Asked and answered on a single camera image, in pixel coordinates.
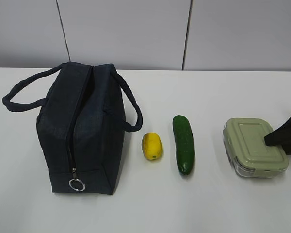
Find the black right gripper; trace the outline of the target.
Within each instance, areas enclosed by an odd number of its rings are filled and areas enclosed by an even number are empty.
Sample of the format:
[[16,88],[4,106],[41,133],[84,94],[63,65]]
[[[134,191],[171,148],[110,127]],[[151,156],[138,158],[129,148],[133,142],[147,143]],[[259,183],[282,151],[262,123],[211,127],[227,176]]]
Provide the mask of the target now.
[[286,154],[291,154],[291,117],[277,130],[264,137],[267,146],[282,145]]

